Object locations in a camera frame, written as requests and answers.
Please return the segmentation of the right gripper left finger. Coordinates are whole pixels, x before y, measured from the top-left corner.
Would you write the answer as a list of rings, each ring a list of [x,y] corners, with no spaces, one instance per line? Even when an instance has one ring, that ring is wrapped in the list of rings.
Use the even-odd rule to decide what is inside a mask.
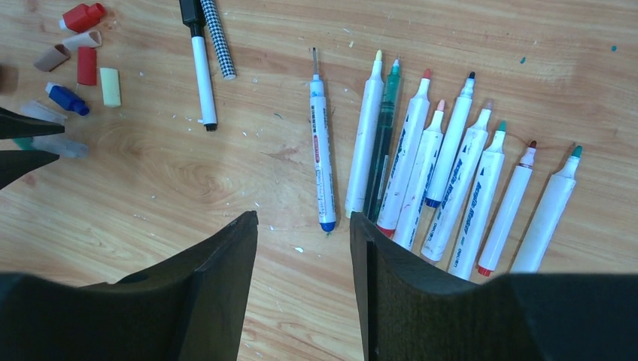
[[[211,237],[109,284],[1,275],[3,360],[234,360],[257,251],[247,211]]]

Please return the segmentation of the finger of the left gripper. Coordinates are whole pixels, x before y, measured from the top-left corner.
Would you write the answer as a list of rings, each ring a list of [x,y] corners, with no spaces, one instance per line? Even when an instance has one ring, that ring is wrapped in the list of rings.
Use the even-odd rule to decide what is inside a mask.
[[[55,162],[59,158],[60,156],[55,153],[42,150],[2,150],[1,189],[23,175]]]
[[[65,132],[64,125],[39,120],[1,108],[1,139],[28,138]]]

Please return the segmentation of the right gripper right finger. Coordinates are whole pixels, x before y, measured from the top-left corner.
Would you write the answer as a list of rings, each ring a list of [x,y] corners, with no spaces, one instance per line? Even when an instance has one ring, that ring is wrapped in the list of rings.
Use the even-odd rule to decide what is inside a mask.
[[[462,280],[350,219],[367,360],[635,360],[637,276],[505,274]]]

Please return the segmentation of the teal pen cap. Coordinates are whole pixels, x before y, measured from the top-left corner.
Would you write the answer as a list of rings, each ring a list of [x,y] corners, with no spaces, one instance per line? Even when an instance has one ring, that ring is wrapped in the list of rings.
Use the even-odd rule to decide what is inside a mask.
[[[13,142],[21,150],[35,150],[35,148],[32,146],[32,142],[33,142],[32,138],[14,138]]]

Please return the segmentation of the clear pen cap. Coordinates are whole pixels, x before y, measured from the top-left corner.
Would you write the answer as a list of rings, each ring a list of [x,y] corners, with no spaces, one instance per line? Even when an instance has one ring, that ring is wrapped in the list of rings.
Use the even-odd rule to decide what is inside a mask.
[[[84,158],[89,154],[88,146],[71,141],[62,135],[34,137],[32,146],[36,150],[43,150],[68,158]]]
[[[61,114],[35,100],[24,103],[20,107],[20,110],[24,115],[28,117],[33,117],[47,122],[58,123],[61,125],[64,125],[65,121],[67,120],[66,115]]]

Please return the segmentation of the blue pen cap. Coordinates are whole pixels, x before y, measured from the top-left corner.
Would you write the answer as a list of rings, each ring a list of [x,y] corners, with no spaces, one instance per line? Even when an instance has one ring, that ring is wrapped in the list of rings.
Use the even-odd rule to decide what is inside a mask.
[[[48,82],[45,92],[49,99],[66,111],[75,112],[82,117],[90,113],[87,103],[65,86]]]

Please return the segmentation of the brown pen cap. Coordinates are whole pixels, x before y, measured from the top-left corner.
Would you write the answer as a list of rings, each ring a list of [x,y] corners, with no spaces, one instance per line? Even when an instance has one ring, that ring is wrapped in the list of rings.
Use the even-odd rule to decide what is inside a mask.
[[[43,52],[34,62],[33,66],[39,71],[51,72],[65,61],[70,59],[70,51],[63,44],[55,44]]]

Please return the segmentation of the red capped white marker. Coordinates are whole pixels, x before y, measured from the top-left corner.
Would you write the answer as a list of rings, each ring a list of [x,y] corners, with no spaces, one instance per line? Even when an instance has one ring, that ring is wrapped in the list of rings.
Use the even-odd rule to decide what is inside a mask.
[[[515,216],[533,173],[536,146],[537,141],[530,142],[524,155],[514,167],[512,176],[509,179],[504,197],[500,202],[500,207],[478,261],[477,271],[482,276],[490,276],[497,268],[500,255],[503,252]]]

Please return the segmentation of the green capped white marker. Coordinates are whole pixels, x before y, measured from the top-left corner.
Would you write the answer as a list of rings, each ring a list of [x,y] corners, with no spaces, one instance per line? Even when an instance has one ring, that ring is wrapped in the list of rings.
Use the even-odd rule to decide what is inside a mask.
[[[491,144],[482,152],[448,267],[449,274],[466,281],[472,273],[502,171],[505,137],[506,122],[503,120]]]

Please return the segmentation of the red pen cap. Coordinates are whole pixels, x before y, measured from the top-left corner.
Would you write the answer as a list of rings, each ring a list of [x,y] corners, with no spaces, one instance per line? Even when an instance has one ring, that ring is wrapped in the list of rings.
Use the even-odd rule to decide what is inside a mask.
[[[58,25],[62,30],[82,33],[98,25],[106,13],[106,8],[99,2],[93,5],[82,3],[66,11]]]
[[[97,51],[91,47],[77,49],[77,82],[81,85],[97,84]]]

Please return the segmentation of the yellow pen cap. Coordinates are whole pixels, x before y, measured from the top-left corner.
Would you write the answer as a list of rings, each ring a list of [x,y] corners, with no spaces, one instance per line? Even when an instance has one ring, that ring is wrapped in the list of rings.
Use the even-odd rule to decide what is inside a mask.
[[[109,108],[121,106],[119,71],[115,68],[100,68],[103,104]]]

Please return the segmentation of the plain white marker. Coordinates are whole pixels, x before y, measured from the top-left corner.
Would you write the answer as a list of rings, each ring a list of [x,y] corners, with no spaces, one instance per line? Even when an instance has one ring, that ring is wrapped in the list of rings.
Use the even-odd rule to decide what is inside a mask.
[[[444,113],[445,100],[441,99],[433,112],[430,125],[421,133],[400,218],[393,234],[393,241],[407,251],[412,250],[427,189],[430,186],[438,159],[443,139],[442,119]]]

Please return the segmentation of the beige pen cap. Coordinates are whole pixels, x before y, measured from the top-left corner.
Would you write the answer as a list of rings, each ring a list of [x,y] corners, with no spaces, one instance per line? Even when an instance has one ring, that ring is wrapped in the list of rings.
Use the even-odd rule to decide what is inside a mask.
[[[99,30],[89,30],[63,39],[62,45],[71,52],[80,47],[97,48],[102,45],[102,35]]]

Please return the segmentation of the teal capped white marker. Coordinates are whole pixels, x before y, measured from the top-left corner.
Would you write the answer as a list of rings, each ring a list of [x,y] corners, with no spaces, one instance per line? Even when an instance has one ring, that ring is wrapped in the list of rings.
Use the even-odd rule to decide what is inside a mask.
[[[563,168],[549,178],[510,268],[511,273],[538,271],[542,258],[576,187],[576,172],[581,155],[582,146],[575,146]]]

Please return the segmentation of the white acrylic marker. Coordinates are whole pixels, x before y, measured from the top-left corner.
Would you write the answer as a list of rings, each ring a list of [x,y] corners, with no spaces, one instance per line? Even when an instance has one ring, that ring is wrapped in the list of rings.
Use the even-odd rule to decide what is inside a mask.
[[[415,96],[409,101],[390,170],[390,177],[384,192],[381,210],[376,221],[376,226],[388,238],[391,238],[396,230],[409,177],[418,151],[421,133],[424,130],[429,113],[430,100],[428,91],[431,75],[431,69],[427,68],[423,73]]]

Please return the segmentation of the grey capped marker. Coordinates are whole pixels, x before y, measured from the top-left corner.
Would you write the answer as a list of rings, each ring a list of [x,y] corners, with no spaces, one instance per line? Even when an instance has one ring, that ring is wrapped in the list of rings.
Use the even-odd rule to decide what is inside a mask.
[[[314,173],[317,190],[318,222],[321,229],[331,233],[336,227],[336,204],[333,190],[333,167],[330,153],[327,98],[321,79],[317,49],[312,48],[313,75],[309,84],[309,109],[314,157]]]

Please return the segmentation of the yellow capped white marker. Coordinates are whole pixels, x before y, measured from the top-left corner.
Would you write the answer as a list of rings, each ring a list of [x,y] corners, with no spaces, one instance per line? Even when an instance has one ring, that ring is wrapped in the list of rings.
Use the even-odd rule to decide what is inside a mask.
[[[369,167],[372,161],[372,147],[384,92],[384,81],[381,76],[382,57],[382,50],[377,50],[371,75],[364,86],[345,200],[347,218],[350,218],[354,212],[363,211]]]

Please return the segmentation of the clear green gel pen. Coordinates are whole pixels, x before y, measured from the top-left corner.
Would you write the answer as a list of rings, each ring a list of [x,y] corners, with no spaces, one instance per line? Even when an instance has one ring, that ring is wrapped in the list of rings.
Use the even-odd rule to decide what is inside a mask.
[[[381,197],[384,191],[385,172],[393,136],[396,104],[400,98],[401,64],[400,58],[395,58],[387,82],[384,86],[378,123],[375,129],[375,140],[372,149],[372,161],[366,186],[363,213],[375,222],[381,207]]]

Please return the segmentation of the blue capped white marker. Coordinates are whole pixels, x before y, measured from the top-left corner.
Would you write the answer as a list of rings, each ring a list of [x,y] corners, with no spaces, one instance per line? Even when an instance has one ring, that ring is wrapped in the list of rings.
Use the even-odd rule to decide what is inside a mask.
[[[425,205],[431,208],[439,206],[445,194],[451,168],[460,145],[460,138],[465,129],[475,86],[475,72],[471,71],[454,104],[442,146],[439,151],[436,167],[428,186]]]

